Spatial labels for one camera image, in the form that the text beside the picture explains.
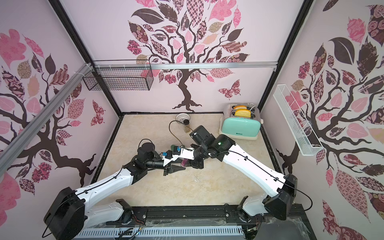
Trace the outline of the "magenta paint jar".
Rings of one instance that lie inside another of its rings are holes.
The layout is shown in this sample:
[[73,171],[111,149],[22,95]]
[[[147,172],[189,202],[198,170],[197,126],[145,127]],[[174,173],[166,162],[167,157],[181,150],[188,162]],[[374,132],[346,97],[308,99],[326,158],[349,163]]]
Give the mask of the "magenta paint jar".
[[188,164],[188,162],[189,162],[189,160],[183,159],[182,162],[181,162],[181,166],[185,167]]

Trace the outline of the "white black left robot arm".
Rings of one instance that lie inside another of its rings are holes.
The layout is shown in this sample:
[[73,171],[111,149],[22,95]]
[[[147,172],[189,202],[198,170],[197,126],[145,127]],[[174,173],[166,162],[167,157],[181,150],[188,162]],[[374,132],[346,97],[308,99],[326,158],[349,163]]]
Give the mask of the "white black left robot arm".
[[174,146],[158,154],[153,143],[144,143],[132,160],[111,176],[76,190],[62,189],[44,217],[47,229],[57,240],[72,240],[93,225],[115,221],[126,223],[132,209],[125,201],[117,200],[105,206],[96,204],[138,182],[150,169],[164,170],[165,175],[184,170],[184,167],[172,165],[178,159],[193,160],[194,149]]

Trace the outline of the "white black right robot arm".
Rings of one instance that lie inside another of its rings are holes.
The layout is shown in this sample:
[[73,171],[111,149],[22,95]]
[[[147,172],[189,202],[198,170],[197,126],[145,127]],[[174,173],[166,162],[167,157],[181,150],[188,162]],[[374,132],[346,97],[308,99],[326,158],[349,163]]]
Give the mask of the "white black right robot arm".
[[225,135],[215,138],[212,134],[191,133],[190,137],[196,143],[194,159],[190,161],[194,168],[201,169],[200,164],[208,158],[218,159],[242,172],[264,190],[261,195],[246,197],[241,211],[252,217],[270,214],[282,221],[287,219],[298,191],[296,176],[283,175],[265,166]]

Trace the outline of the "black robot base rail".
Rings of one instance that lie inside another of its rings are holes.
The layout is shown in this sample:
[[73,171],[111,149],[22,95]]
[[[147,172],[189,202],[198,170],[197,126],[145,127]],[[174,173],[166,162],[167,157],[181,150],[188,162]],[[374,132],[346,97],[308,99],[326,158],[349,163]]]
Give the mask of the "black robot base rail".
[[241,226],[245,229],[266,225],[293,224],[305,230],[310,224],[302,205],[294,204],[285,221],[278,220],[271,214],[247,217],[240,213],[237,205],[209,206],[165,206],[133,207],[132,218],[137,224],[149,227],[186,227],[186,226]]

